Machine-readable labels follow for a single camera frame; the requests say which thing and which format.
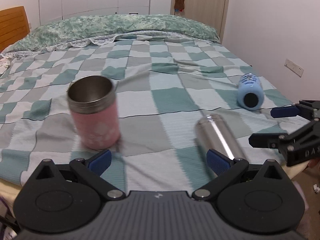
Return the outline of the brown plush toy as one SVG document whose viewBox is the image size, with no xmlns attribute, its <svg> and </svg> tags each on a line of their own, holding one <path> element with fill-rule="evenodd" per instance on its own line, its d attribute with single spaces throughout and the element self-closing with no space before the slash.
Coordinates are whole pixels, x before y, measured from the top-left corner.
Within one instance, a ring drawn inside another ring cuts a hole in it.
<svg viewBox="0 0 320 240">
<path fill-rule="evenodd" d="M 184 10 L 184 1 L 185 0 L 175 0 L 174 10 L 182 12 Z"/>
</svg>

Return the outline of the silver steel cup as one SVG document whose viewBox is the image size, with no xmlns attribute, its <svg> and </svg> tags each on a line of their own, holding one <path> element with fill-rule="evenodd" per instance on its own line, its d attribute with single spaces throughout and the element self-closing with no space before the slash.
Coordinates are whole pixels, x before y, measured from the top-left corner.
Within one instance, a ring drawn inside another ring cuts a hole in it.
<svg viewBox="0 0 320 240">
<path fill-rule="evenodd" d="M 195 125 L 195 134 L 206 155 L 209 150 L 216 150 L 229 159 L 246 159 L 233 132 L 218 114 L 202 117 Z"/>
</svg>

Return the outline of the white wall socket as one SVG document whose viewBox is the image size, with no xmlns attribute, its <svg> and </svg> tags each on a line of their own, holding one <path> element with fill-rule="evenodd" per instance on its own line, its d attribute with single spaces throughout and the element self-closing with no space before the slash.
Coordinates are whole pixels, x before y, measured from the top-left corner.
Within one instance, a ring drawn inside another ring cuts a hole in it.
<svg viewBox="0 0 320 240">
<path fill-rule="evenodd" d="M 290 69 L 292 72 L 294 72 L 299 77 L 302 77 L 304 69 L 300 67 L 299 65 L 295 64 L 293 61 L 286 59 L 284 66 L 288 69 Z"/>
</svg>

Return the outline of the wooden headboard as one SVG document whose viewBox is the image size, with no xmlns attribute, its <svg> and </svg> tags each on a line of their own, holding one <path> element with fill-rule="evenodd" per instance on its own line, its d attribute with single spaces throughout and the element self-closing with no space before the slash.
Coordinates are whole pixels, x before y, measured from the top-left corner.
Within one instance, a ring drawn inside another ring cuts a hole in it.
<svg viewBox="0 0 320 240">
<path fill-rule="evenodd" d="M 0 51 L 30 33 L 24 6 L 0 11 Z"/>
</svg>

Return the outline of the beige wooden door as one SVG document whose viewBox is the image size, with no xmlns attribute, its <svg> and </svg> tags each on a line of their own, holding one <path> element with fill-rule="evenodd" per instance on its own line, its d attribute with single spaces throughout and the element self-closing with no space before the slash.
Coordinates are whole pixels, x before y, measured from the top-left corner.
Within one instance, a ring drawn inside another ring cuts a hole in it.
<svg viewBox="0 0 320 240">
<path fill-rule="evenodd" d="M 170 13 L 202 22 L 216 29 L 223 39 L 229 0 L 185 0 L 184 10 L 174 10 L 175 0 L 171 0 Z"/>
</svg>

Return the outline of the pink steel cup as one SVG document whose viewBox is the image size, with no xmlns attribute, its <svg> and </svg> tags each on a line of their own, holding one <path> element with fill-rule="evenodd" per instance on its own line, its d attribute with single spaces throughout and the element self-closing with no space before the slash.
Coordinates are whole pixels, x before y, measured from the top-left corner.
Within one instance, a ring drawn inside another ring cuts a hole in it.
<svg viewBox="0 0 320 240">
<path fill-rule="evenodd" d="M 116 87 L 104 76 L 72 83 L 67 102 L 81 142 L 93 150 L 111 147 L 120 138 Z"/>
</svg>

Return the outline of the green floral quilt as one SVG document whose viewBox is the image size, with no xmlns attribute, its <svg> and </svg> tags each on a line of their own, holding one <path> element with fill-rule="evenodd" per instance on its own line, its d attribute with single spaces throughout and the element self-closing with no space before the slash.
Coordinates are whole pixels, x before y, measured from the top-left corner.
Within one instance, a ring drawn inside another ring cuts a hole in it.
<svg viewBox="0 0 320 240">
<path fill-rule="evenodd" d="M 2 54 L 13 51 L 39 51 L 47 48 L 53 50 L 53 46 L 65 47 L 68 43 L 75 41 L 135 31 L 179 33 L 212 42 L 220 42 L 216 29 L 184 17 L 167 14 L 96 15 L 72 17 L 39 26 L 25 38 L 5 48 Z"/>
</svg>

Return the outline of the checkered bed sheet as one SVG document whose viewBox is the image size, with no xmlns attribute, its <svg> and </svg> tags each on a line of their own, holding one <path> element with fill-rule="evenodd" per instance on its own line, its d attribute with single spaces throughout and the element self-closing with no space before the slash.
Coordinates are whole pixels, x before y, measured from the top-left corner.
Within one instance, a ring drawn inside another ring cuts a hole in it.
<svg viewBox="0 0 320 240">
<path fill-rule="evenodd" d="M 252 148 L 251 134 L 294 132 L 300 117 L 274 119 L 289 104 L 261 77 L 265 100 L 255 112 L 240 108 L 240 77 L 252 67 L 218 43 L 125 36 L 47 53 L 7 53 L 1 76 L 1 178 L 23 185 L 42 159 L 67 164 L 94 154 L 83 146 L 67 105 L 67 89 L 99 75 L 116 85 L 121 138 L 103 178 L 122 190 L 193 191 L 214 178 L 197 145 L 195 124 L 221 115 L 253 164 L 280 163 L 276 150 Z"/>
</svg>

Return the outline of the light blue ceramic cup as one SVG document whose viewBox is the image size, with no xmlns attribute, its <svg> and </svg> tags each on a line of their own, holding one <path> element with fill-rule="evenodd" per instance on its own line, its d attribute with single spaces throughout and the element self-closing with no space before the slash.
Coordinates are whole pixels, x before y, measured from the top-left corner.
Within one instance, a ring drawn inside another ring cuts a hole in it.
<svg viewBox="0 0 320 240">
<path fill-rule="evenodd" d="M 264 102 L 264 91 L 259 77 L 252 73 L 243 75 L 238 83 L 237 102 L 249 111 L 256 111 Z"/>
</svg>

